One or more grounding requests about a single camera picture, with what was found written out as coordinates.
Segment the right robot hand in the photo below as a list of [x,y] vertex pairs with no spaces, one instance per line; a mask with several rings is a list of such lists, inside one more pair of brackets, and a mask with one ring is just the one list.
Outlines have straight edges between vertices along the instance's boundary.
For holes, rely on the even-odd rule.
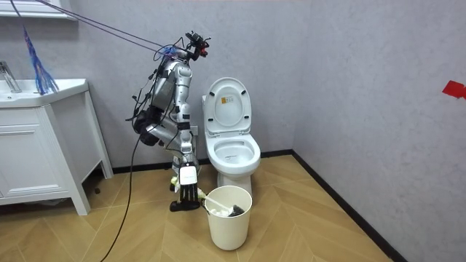
[[182,202],[197,202],[197,168],[194,164],[182,163],[179,169],[180,200]]

